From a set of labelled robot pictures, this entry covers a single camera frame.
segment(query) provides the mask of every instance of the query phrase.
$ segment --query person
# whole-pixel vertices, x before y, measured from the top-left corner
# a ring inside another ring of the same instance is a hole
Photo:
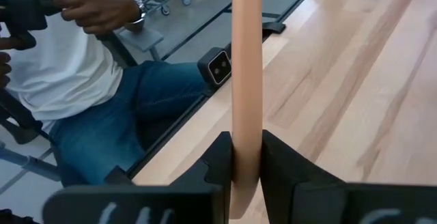
[[[143,16],[137,0],[55,0],[64,10],[32,31],[35,48],[19,46],[2,25],[0,84],[18,96],[53,140],[63,162],[88,184],[104,184],[115,167],[144,157],[137,121],[179,117],[205,83],[196,64],[145,61],[121,69],[96,36]]]

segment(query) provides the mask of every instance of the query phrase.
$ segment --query small black box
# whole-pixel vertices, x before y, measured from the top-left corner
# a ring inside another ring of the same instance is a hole
[[[232,72],[231,61],[226,51],[219,47],[211,48],[198,62],[203,79],[214,87],[221,87]]]

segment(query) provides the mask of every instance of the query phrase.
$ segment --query silver watch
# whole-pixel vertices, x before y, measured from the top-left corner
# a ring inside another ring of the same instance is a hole
[[[133,25],[144,21],[144,18],[145,18],[145,5],[144,5],[143,0],[134,0],[134,1],[138,5],[139,11],[141,13],[141,16],[140,16],[140,19],[136,20],[135,22],[130,23],[130,24],[133,24]]]

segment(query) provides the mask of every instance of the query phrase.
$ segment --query wooden pole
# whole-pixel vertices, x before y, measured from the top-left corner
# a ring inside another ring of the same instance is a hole
[[[232,0],[232,139],[230,218],[246,212],[259,180],[262,146],[262,0]]]

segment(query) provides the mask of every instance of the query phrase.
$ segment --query jeans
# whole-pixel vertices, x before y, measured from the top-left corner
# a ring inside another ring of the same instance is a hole
[[[112,99],[57,121],[50,137],[65,166],[87,184],[104,184],[115,166],[127,171],[145,156],[138,121],[176,120],[205,86],[196,64],[146,61],[124,70]]]

